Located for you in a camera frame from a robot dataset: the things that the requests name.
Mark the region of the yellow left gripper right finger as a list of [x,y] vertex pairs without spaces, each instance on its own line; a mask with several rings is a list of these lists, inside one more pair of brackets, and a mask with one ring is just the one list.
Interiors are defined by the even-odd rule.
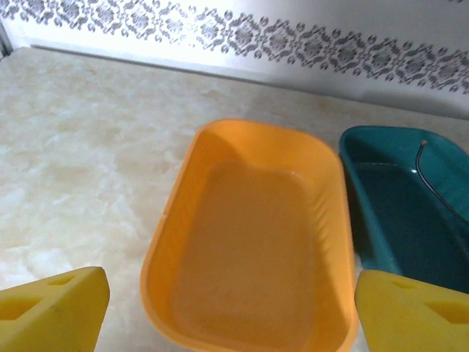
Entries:
[[370,351],[467,351],[468,294],[363,270],[355,306]]

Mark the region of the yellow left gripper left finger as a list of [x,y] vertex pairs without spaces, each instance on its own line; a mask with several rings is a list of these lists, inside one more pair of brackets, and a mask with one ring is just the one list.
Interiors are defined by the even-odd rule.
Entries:
[[93,351],[110,299],[89,266],[1,291],[2,351]]

